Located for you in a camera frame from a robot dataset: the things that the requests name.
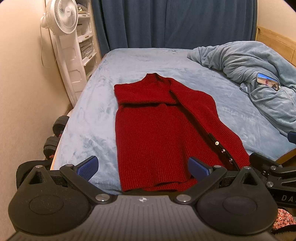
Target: blue curtain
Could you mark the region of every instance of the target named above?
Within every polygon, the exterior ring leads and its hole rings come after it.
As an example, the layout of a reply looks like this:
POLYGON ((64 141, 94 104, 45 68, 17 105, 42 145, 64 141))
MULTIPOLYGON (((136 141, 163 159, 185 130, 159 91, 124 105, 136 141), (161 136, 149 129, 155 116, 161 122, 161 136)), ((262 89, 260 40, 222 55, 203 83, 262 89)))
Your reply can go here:
POLYGON ((257 0, 92 0, 101 54, 254 40, 257 0))

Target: fan grille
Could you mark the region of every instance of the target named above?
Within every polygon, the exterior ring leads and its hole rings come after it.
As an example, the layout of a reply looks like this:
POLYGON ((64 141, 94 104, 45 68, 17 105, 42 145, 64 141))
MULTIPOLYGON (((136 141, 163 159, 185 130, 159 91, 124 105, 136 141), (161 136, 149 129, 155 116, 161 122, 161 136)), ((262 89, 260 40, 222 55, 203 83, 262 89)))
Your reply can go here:
POLYGON ((72 33, 78 22, 75 0, 51 0, 46 7, 45 17, 54 34, 72 33))

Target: gray ribbed panel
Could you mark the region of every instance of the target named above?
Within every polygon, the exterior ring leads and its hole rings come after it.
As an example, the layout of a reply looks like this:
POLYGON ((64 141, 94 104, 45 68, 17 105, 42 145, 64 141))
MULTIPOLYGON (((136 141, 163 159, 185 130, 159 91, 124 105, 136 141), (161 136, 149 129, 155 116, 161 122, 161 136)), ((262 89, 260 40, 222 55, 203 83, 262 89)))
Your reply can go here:
POLYGON ((221 234, 203 224, 192 207, 173 203, 168 196, 118 196, 97 205, 77 228, 51 237, 17 233, 9 241, 272 241, 268 233, 252 237, 221 234))

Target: red sweater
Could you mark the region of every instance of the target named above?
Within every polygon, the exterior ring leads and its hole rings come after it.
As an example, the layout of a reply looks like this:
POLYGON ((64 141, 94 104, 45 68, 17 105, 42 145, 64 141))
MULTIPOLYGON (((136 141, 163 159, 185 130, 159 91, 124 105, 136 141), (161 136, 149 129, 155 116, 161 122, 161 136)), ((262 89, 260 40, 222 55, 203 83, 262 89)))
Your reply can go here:
POLYGON ((115 85, 114 91, 123 191, 189 188, 196 183, 187 168, 190 156, 210 166, 225 166, 228 159, 208 137, 210 133, 240 168, 249 165, 240 138, 220 121, 210 95, 156 73, 136 83, 115 85))

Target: smartphone screen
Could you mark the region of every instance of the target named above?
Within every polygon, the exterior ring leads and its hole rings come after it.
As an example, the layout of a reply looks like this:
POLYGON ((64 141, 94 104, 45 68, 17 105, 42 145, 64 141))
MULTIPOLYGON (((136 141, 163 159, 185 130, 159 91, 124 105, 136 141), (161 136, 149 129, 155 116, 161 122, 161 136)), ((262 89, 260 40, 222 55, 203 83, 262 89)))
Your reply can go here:
POLYGON ((267 75, 262 74, 262 73, 257 74, 257 82, 259 84, 269 86, 276 91, 279 90, 279 82, 267 75))

